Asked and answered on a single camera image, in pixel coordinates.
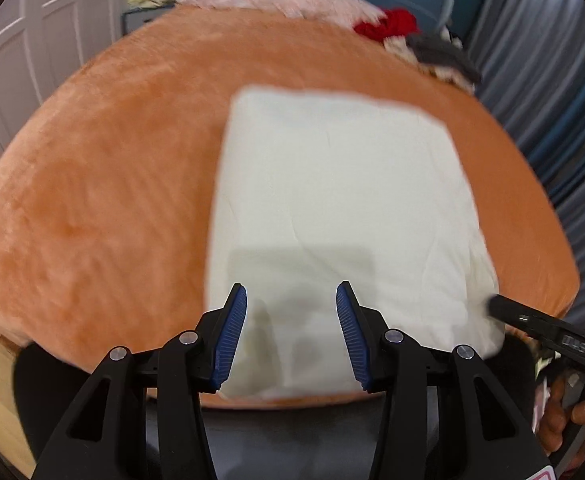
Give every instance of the white paneled door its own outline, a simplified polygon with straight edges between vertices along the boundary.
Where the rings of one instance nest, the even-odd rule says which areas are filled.
[[[0,156],[30,115],[119,39],[127,0],[5,0],[0,7]]]

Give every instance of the orange bean bag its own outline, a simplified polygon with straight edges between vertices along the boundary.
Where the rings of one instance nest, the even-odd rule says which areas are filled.
[[[112,346],[156,348],[195,326],[228,107],[250,83],[358,92],[443,121],[499,290],[568,310],[579,275],[557,216],[477,99],[333,25],[178,7],[68,79],[0,160],[1,334],[92,370]]]

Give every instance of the white pillow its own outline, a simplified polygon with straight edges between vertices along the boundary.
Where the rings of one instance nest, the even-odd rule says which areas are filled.
[[[236,96],[214,199],[208,309],[233,283],[248,314],[226,396],[361,391],[336,315],[362,305],[423,346],[486,356],[503,330],[472,192],[446,128],[358,95],[251,87]]]

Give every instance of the human hand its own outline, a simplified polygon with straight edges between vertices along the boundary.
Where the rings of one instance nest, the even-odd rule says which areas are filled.
[[[568,420],[581,426],[585,425],[585,401],[567,411],[561,406],[565,394],[565,377],[559,377],[550,389],[550,399],[547,402],[546,411],[541,418],[537,437],[546,454],[553,453],[563,444],[562,433]],[[568,471],[577,469],[585,462],[585,442],[568,466]]]

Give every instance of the blue curtain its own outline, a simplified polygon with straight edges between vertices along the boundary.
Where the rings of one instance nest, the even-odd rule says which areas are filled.
[[[573,247],[581,290],[568,319],[585,327],[585,2],[486,0],[468,42],[477,97],[546,187]]]

